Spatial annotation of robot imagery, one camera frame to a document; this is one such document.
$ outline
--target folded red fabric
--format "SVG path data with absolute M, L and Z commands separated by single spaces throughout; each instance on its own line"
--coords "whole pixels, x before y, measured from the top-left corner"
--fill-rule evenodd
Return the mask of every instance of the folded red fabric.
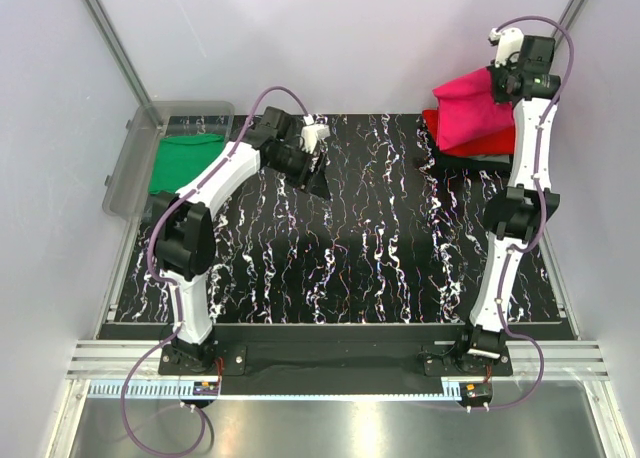
M 438 110 L 424 110 L 422 116 L 427 123 L 431 135 L 438 135 L 439 127 Z M 516 142 L 516 127 L 510 126 L 497 133 L 491 133 L 475 140 L 468 141 L 459 146 L 449 148 L 446 153 L 452 156 L 477 156 L 477 155 L 513 155 Z
M 439 126 L 434 139 L 441 151 L 513 126 L 509 103 L 496 104 L 486 68 L 461 76 L 433 90 L 438 99 Z

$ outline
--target white wall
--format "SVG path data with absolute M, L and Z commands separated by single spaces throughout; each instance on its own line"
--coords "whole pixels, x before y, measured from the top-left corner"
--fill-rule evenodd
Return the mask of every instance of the white wall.
M 0 0 L 2 456 L 47 440 L 123 223 L 101 209 L 136 103 L 81 0 Z
M 638 449 L 639 22 L 637 0 L 590 0 L 575 25 L 574 74 L 551 149 L 561 204 L 549 223 L 581 331 L 601 343 Z
M 432 88 L 489 62 L 492 27 L 523 14 L 559 18 L 568 2 L 102 1 L 154 99 L 222 99 L 239 113 L 273 84 L 312 112 L 418 112 L 434 103 Z

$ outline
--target marble patterned tabletop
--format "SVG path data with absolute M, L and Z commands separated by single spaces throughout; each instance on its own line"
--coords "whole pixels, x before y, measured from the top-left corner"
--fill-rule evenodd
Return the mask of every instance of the marble patterned tabletop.
M 464 321 L 480 288 L 487 201 L 497 173 L 436 166 L 420 115 L 328 115 L 330 202 L 296 192 L 272 170 L 249 179 L 215 218 L 208 277 L 218 323 L 435 323 Z M 242 124 L 236 117 L 234 127 Z M 207 132 L 206 117 L 182 118 Z M 168 322 L 141 223 L 116 322 Z M 539 250 L 524 257 L 512 321 L 558 321 Z

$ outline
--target cable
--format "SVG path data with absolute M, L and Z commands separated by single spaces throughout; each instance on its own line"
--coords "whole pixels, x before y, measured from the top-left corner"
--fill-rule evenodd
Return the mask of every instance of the cable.
M 289 94 L 298 103 L 298 105 L 300 105 L 300 108 L 302 109 L 303 113 L 305 115 L 308 114 L 307 113 L 307 109 L 302 104 L 300 99 L 291 90 L 285 88 L 284 86 L 272 86 L 272 87 L 267 88 L 266 90 L 264 90 L 260 94 L 260 96 L 258 96 L 258 98 L 256 99 L 255 103 L 251 107 L 251 110 L 249 111 L 249 114 L 247 115 L 247 119 L 244 121 L 244 125 L 242 126 L 242 129 L 240 130 L 240 134 L 238 135 L 238 139 L 234 143 L 234 145 L 231 148 L 231 150 L 229 151 L 229 153 L 222 160 L 220 160 L 220 163 L 218 163 L 213 168 L 213 170 L 211 170 L 202 180 L 200 180 L 199 183 L 196 184 L 196 187 L 194 189 L 189 190 L 187 193 L 185 193 L 180 198 L 178 198 L 171 206 L 169 206 L 169 208 L 167 208 L 167 210 L 162 214 L 162 216 L 158 220 L 158 223 L 154 227 L 153 232 L 151 233 L 151 238 L 149 239 L 149 246 L 147 248 L 147 269 L 149 270 L 149 273 L 151 274 L 151 276 L 155 280 L 157 280 L 157 281 L 159 281 L 161 283 L 168 284 L 170 287 L 174 287 L 173 291 L 174 291 L 175 297 L 176 297 L 176 315 L 177 315 L 176 319 L 177 319 L 177 321 L 175 322 L 175 329 L 173 330 L 173 333 L 171 335 L 169 335 L 167 338 L 165 338 L 164 340 L 160 341 L 157 345 L 155 345 L 149 351 L 147 351 L 133 365 L 133 367 L 131 368 L 131 371 L 129 371 L 129 374 L 127 375 L 127 378 L 124 380 L 124 385 L 122 387 L 122 392 L 120 393 L 120 416 L 122 418 L 122 424 L 124 425 L 124 429 L 126 430 L 127 435 L 129 436 L 129 438 L 131 438 L 131 441 L 133 441 L 136 444 L 136 446 L 138 448 L 140 448 L 142 451 L 145 451 L 146 453 L 149 453 L 150 455 L 158 456 L 158 457 L 161 457 L 161 458 L 181 458 L 183 456 L 187 456 L 189 453 L 191 453 L 193 450 L 195 450 L 198 447 L 198 445 L 200 445 L 200 443 L 202 442 L 202 439 L 204 438 L 204 432 L 205 432 L 205 429 L 206 429 L 206 415 L 204 414 L 204 412 L 201 409 L 196 408 L 196 407 L 192 407 L 191 410 L 192 411 L 196 411 L 198 413 L 198 415 L 200 416 L 200 420 L 202 422 L 202 428 L 200 430 L 200 435 L 196 439 L 195 443 L 192 446 L 190 446 L 188 449 L 186 449 L 185 451 L 182 451 L 182 452 L 179 452 L 179 453 L 164 453 L 164 452 L 161 452 L 161 451 L 154 450 L 153 448 L 150 448 L 147 445 L 145 445 L 144 443 L 142 443 L 136 437 L 134 430 L 131 428 L 131 425 L 129 424 L 129 420 L 127 419 L 127 412 L 126 412 L 126 407 L 125 407 L 125 401 L 126 401 L 125 395 L 126 395 L 127 389 L 129 388 L 129 382 L 131 381 L 131 378 L 133 377 L 135 372 L 138 370 L 140 365 L 142 365 L 142 363 L 147 358 L 149 358 L 149 356 L 151 356 L 154 352 L 156 352 L 157 350 L 159 350 L 162 347 L 164 347 L 166 344 L 170 343 L 174 338 L 176 338 L 178 336 L 178 334 L 180 333 L 180 330 L 182 329 L 182 325 L 183 325 L 183 321 L 182 320 L 184 318 L 184 315 L 183 315 L 183 308 L 182 308 L 182 295 L 180 294 L 180 288 L 178 287 L 178 282 L 173 280 L 173 279 L 171 279 L 171 278 L 160 276 L 160 274 L 155 269 L 155 263 L 154 263 L 154 259 L 153 259 L 154 258 L 153 251 L 155 249 L 156 242 L 158 241 L 158 235 L 160 234 L 160 229 L 167 222 L 168 218 L 183 203 L 185 203 L 187 200 L 189 200 L 189 198 L 191 198 L 193 195 L 198 193 L 198 191 L 200 191 L 200 189 L 205 184 L 207 184 L 209 182 L 209 180 L 211 180 L 211 178 L 213 178 L 213 176 L 235 154 L 236 150 L 240 146 L 240 143 L 242 143 L 242 140 L 244 140 L 244 136 L 247 133 L 247 130 L 249 129 L 249 126 L 251 125 L 251 123 L 252 123 L 252 121 L 253 121 L 253 119 L 254 119 L 254 117 L 256 115 L 256 111 L 258 110 L 258 106 L 260 106 L 260 103 L 262 102 L 264 97 L 267 96 L 272 91 L 278 91 L 278 90 L 279 91 L 284 91 L 285 93 Z
M 560 83 L 560 87 L 558 88 L 558 91 L 556 91 L 555 95 L 547 105 L 547 108 L 544 110 L 542 115 L 540 115 L 540 121 L 538 123 L 538 133 L 536 134 L 536 151 L 535 151 L 536 156 L 535 156 L 534 165 L 533 165 L 533 176 L 534 176 L 533 183 L 536 187 L 536 191 L 538 192 L 538 199 L 540 200 L 540 226 L 538 228 L 536 235 L 534 236 L 533 240 L 531 240 L 528 246 L 526 246 L 525 248 L 520 248 L 516 245 L 512 245 L 511 247 L 509 247 L 509 249 L 512 252 L 519 251 L 520 253 L 524 254 L 524 253 L 530 252 L 536 246 L 538 246 L 538 243 L 540 243 L 540 240 L 542 239 L 542 236 L 544 234 L 544 228 L 547 224 L 547 204 L 544 197 L 544 191 L 542 190 L 542 186 L 540 185 L 540 178 L 537 176 L 538 171 L 540 170 L 540 149 L 542 146 L 542 133 L 544 131 L 543 126 L 544 126 L 545 120 L 547 119 L 547 116 L 549 116 L 549 113 L 551 112 L 553 106 L 558 103 L 558 100 L 560 99 L 560 94 L 562 93 L 562 91 L 564 90 L 564 87 L 569 81 L 569 77 L 571 76 L 571 70 L 573 69 L 573 59 L 574 59 L 575 49 L 573 46 L 573 40 L 571 39 L 569 32 L 562 25 L 544 16 L 528 15 L 528 16 L 522 16 L 520 18 L 515 18 L 513 20 L 509 20 L 506 23 L 503 23 L 502 25 L 500 25 L 497 28 L 497 31 L 500 31 L 513 23 L 518 23 L 521 21 L 541 21 L 554 26 L 560 33 L 562 33 L 562 35 L 567 40 L 567 45 L 569 46 L 569 60 L 567 62 L 567 70 L 565 71 L 563 80 Z M 542 377 L 544 375 L 544 353 L 542 352 L 542 348 L 540 347 L 538 342 L 528 335 L 514 333 L 513 331 L 511 331 L 511 329 L 509 328 L 509 323 L 507 322 L 503 314 L 501 297 L 502 297 L 502 290 L 504 288 L 504 282 L 507 276 L 507 269 L 509 268 L 509 262 L 511 261 L 511 256 L 512 256 L 512 253 L 509 253 L 507 255 L 504 262 L 504 266 L 502 267 L 502 271 L 500 272 L 500 280 L 498 281 L 498 299 L 496 299 L 496 304 L 498 307 L 498 316 L 500 317 L 500 322 L 502 324 L 502 327 L 504 328 L 504 331 L 509 338 L 528 341 L 536 349 L 536 351 L 538 352 L 538 357 L 540 358 L 540 369 L 538 371 L 538 376 L 536 377 L 536 380 L 533 383 L 533 386 L 529 389 L 527 393 L 525 393 L 519 399 L 511 403 L 492 406 L 491 407 L 492 410 L 507 410 L 527 401 L 529 398 L 531 398 L 533 393 L 538 389 L 538 387 L 540 386 L 540 383 L 542 383 Z

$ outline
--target purple cable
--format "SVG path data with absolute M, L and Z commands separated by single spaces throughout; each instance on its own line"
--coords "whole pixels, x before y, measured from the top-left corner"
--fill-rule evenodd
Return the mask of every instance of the purple cable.
M 155 345 L 153 348 L 151 348 L 149 351 L 147 351 L 144 355 L 142 355 L 142 357 L 140 357 L 140 359 L 133 365 L 133 367 L 131 368 L 131 371 L 129 371 L 129 374 L 127 375 L 127 378 L 124 380 L 124 385 L 122 387 L 122 392 L 120 393 L 120 416 L 122 417 L 122 424 L 124 425 L 124 429 L 127 432 L 127 435 L 129 436 L 129 438 L 131 438 L 131 440 L 138 446 L 138 448 L 140 448 L 142 451 L 145 451 L 146 453 L 149 453 L 150 455 L 153 455 L 153 456 L 158 456 L 158 457 L 161 457 L 161 458 L 181 458 L 183 456 L 187 456 L 189 453 L 191 453 L 193 450 L 195 450 L 198 447 L 198 445 L 200 445 L 200 443 L 202 442 L 202 439 L 204 438 L 204 432 L 205 432 L 205 429 L 206 429 L 206 419 L 207 419 L 207 416 L 204 414 L 204 412 L 201 409 L 195 408 L 195 411 L 198 413 L 198 415 L 200 416 L 200 419 L 202 421 L 202 428 L 200 430 L 200 435 L 198 436 L 198 439 L 196 440 L 196 442 L 192 446 L 190 446 L 187 450 L 181 451 L 179 453 L 163 453 L 161 451 L 157 451 L 157 450 L 154 450 L 153 448 L 148 447 L 147 445 L 142 443 L 136 437 L 136 435 L 134 433 L 134 430 L 131 428 L 131 425 L 129 424 L 129 420 L 127 419 L 127 412 L 126 412 L 126 408 L 125 408 L 125 401 L 126 401 L 125 394 L 126 394 L 127 389 L 129 388 L 129 382 L 131 381 L 131 378 L 133 377 L 135 372 L 138 370 L 140 365 L 147 358 L 149 358 L 149 356 L 151 356 L 156 350 L 159 350 L 163 346 L 165 346 L 166 344 L 170 343 L 171 340 L 173 340 L 175 337 L 178 336 L 178 334 L 180 333 L 180 329 L 182 328 L 183 309 L 182 309 L 182 296 L 180 295 L 180 288 L 177 287 L 178 283 L 175 280 L 173 280 L 171 278 L 160 276 L 160 274 L 155 270 L 155 263 L 154 263 L 154 259 L 153 259 L 153 250 L 155 249 L 156 242 L 158 241 L 158 235 L 160 234 L 160 229 L 164 226 L 164 224 L 167 222 L 169 217 L 183 203 L 185 203 L 189 198 L 191 198 L 193 195 L 195 195 L 209 180 L 211 180 L 211 178 L 213 178 L 213 176 L 218 171 L 220 171 L 220 169 L 225 165 L 225 163 L 227 163 L 229 161 L 229 158 L 231 158 L 235 154 L 236 150 L 238 149 L 238 146 L 240 146 L 240 143 L 242 143 L 242 140 L 244 140 L 244 135 L 247 133 L 247 130 L 249 129 L 249 126 L 251 125 L 251 122 L 253 121 L 253 118 L 256 115 L 256 112 L 258 110 L 258 106 L 260 106 L 260 103 L 262 102 L 264 97 L 267 96 L 272 91 L 284 91 L 285 93 L 289 94 L 289 96 L 291 96 L 298 103 L 298 105 L 300 105 L 300 108 L 302 109 L 302 112 L 305 115 L 308 114 L 307 109 L 302 104 L 300 99 L 291 90 L 289 90 L 288 88 L 285 88 L 284 86 L 272 86 L 272 87 L 267 88 L 266 90 L 264 90 L 260 94 L 260 96 L 258 96 L 258 98 L 256 99 L 255 103 L 251 107 L 251 110 L 249 111 L 249 114 L 247 115 L 247 119 L 244 121 L 244 125 L 242 126 L 242 129 L 240 130 L 240 134 L 238 135 L 238 139 L 235 141 L 235 143 L 234 143 L 233 147 L 231 148 L 231 150 L 229 151 L 229 153 L 220 161 L 220 163 L 218 163 L 218 165 L 215 166 L 215 168 L 213 168 L 213 170 L 211 170 L 196 185 L 196 187 L 193 190 L 189 190 L 183 196 L 178 198 L 175 201 L 175 203 L 173 203 L 169 208 L 167 208 L 167 210 L 162 214 L 162 216 L 158 220 L 158 223 L 156 224 L 156 226 L 153 228 L 153 232 L 151 233 L 151 238 L 149 239 L 149 246 L 147 248 L 147 269 L 149 270 L 149 273 L 151 274 L 151 276 L 155 280 L 157 280 L 157 281 L 159 281 L 161 283 L 166 283 L 169 286 L 175 286 L 176 287 L 175 288 L 175 294 L 176 294 L 176 315 L 177 315 L 176 318 L 177 318 L 177 321 L 176 321 L 176 327 L 174 328 L 173 333 L 171 335 L 169 335 L 167 338 L 165 338 L 164 340 L 160 341 L 157 345 Z
M 571 70 L 573 68 L 573 58 L 574 58 L 575 50 L 573 47 L 573 40 L 571 39 L 569 32 L 560 24 L 544 16 L 535 16 L 535 15 L 522 16 L 520 18 L 509 20 L 506 23 L 503 23 L 501 26 L 497 28 L 497 30 L 500 31 L 503 28 L 513 23 L 518 23 L 520 21 L 542 21 L 544 23 L 553 25 L 560 33 L 564 35 L 565 39 L 567 40 L 567 45 L 569 46 L 569 61 L 567 63 L 567 70 L 564 74 L 562 83 L 560 84 L 560 87 L 558 88 L 558 91 L 556 92 L 556 94 L 553 96 L 553 98 L 549 102 L 549 105 L 540 116 L 540 122 L 538 123 L 539 128 L 538 128 L 538 133 L 536 134 L 536 156 L 535 156 L 535 161 L 533 165 L 533 173 L 534 175 L 537 175 L 538 171 L 540 170 L 540 149 L 542 146 L 542 132 L 543 132 L 541 127 L 544 125 L 544 122 L 547 119 L 547 116 L 549 116 L 549 113 L 551 112 L 551 109 L 553 108 L 553 106 L 556 103 L 558 103 L 558 100 L 560 99 L 560 94 L 562 90 L 564 90 L 564 87 L 567 84 L 567 81 L 569 81 L 569 76 L 571 75 Z M 510 249 L 519 251 L 520 253 L 523 253 L 523 254 L 530 252 L 536 246 L 538 246 L 544 234 L 544 228 L 547 224 L 547 205 L 544 197 L 544 190 L 540 185 L 539 178 L 534 178 L 533 182 L 536 187 L 536 191 L 538 192 L 538 199 L 540 200 L 540 226 L 538 228 L 538 232 L 536 233 L 533 240 L 531 240 L 531 243 L 529 243 L 529 245 L 526 246 L 525 248 L 520 248 L 515 245 L 510 247 Z M 498 281 L 498 297 L 502 297 L 502 290 L 504 288 L 504 282 L 507 276 L 507 269 L 509 268 L 510 261 L 511 261 L 511 253 L 507 255 L 504 261 L 504 266 L 502 267 L 502 271 L 500 272 L 500 279 Z M 517 400 L 511 403 L 506 403 L 504 405 L 496 405 L 491 407 L 492 410 L 507 410 L 515 406 L 521 405 L 522 403 L 527 401 L 529 398 L 531 398 L 531 396 L 533 396 L 533 393 L 540 386 L 540 383 L 542 383 L 542 377 L 544 376 L 544 353 L 542 352 L 542 348 L 540 347 L 540 345 L 536 340 L 534 340 L 528 335 L 514 333 L 513 331 L 511 331 L 511 329 L 509 328 L 509 323 L 507 322 L 503 314 L 501 300 L 497 300 L 497 306 L 498 306 L 498 316 L 500 317 L 500 322 L 507 336 L 509 338 L 516 339 L 516 340 L 528 341 L 536 349 L 536 351 L 538 352 L 538 356 L 540 358 L 540 370 L 538 371 L 538 376 L 536 377 L 536 381 L 533 383 L 533 386 L 531 387 L 531 389 L 529 389 L 527 393 L 525 393 L 523 396 L 521 396 L 520 398 L 518 398 Z

